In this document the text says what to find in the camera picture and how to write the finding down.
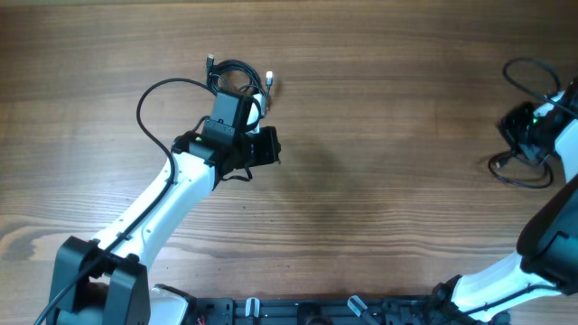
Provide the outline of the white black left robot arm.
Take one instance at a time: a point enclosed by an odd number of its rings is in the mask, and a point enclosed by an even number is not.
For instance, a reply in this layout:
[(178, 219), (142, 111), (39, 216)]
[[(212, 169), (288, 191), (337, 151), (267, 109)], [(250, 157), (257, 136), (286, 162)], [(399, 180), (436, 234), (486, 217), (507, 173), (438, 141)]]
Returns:
[(111, 225), (89, 241), (59, 248), (46, 324), (185, 324), (189, 294), (151, 286), (148, 273), (187, 214), (235, 170), (278, 162), (280, 144), (266, 116), (268, 97), (221, 90), (209, 116), (177, 136), (154, 181)]

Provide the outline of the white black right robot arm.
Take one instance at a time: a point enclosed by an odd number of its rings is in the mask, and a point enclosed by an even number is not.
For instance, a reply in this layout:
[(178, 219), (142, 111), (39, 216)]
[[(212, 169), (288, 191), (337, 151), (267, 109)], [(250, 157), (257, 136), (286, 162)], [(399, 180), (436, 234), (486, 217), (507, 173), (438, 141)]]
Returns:
[(541, 106), (514, 108), (499, 131), (512, 154), (532, 163), (557, 157), (565, 185), (525, 225), (512, 254), (434, 289), (422, 308), (427, 324), (504, 324), (521, 303), (577, 292), (577, 82)]

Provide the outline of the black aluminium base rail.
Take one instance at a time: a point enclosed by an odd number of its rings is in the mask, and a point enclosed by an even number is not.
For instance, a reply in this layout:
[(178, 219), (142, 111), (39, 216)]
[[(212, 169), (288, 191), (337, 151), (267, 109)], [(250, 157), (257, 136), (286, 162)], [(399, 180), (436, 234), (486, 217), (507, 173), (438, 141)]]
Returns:
[(419, 325), (476, 324), (449, 303), (426, 295), (347, 300), (199, 298), (186, 322), (193, 325)]

